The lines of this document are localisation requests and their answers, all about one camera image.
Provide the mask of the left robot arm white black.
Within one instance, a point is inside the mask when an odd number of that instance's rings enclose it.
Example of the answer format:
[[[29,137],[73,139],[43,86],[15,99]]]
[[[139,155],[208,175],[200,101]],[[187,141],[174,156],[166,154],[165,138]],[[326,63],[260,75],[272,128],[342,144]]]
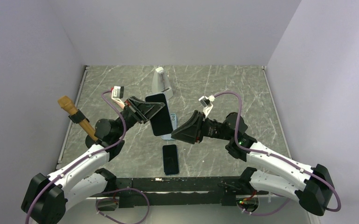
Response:
[[[21,209],[26,213],[25,223],[56,224],[70,209],[85,198],[102,193],[110,196],[116,189],[116,177],[100,166],[110,162],[121,151],[126,132],[136,123],[144,124],[156,117],[167,102],[146,102],[130,97],[120,112],[112,107],[118,118],[101,119],[92,127],[85,115],[68,96],[58,99],[59,106],[69,118],[86,133],[88,150],[65,167],[43,175],[35,175],[28,186]]]

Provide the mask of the light blue phone case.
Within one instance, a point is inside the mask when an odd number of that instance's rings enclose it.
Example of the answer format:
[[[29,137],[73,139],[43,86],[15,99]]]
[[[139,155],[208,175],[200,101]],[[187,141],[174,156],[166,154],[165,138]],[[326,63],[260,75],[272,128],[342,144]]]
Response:
[[[172,128],[173,130],[175,130],[177,128],[177,115],[175,113],[171,113],[170,116],[171,116]],[[171,133],[162,135],[161,138],[162,140],[174,140],[171,136]]]

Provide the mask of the black phone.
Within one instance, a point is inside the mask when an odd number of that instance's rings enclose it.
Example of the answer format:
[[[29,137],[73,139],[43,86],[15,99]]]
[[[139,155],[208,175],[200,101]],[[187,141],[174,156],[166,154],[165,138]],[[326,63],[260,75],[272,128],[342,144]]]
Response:
[[[171,134],[173,131],[172,120],[164,93],[150,94],[145,97],[146,102],[164,103],[164,107],[150,119],[154,136]]]
[[[178,150],[175,144],[162,147],[163,167],[165,175],[179,174]]]

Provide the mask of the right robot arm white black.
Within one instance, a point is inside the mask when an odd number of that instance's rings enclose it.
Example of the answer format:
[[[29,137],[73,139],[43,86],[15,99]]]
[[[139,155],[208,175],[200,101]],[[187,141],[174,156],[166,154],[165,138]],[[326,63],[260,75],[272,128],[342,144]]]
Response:
[[[228,140],[227,152],[235,159],[251,162],[271,171],[267,174],[247,167],[238,179],[236,187],[245,193],[266,191],[296,201],[309,213],[323,216],[335,193],[328,169],[317,164],[305,165],[289,159],[247,135],[247,125],[236,112],[230,113],[223,122],[206,118],[204,113],[194,111],[191,118],[175,129],[175,140],[195,144],[209,137]]]

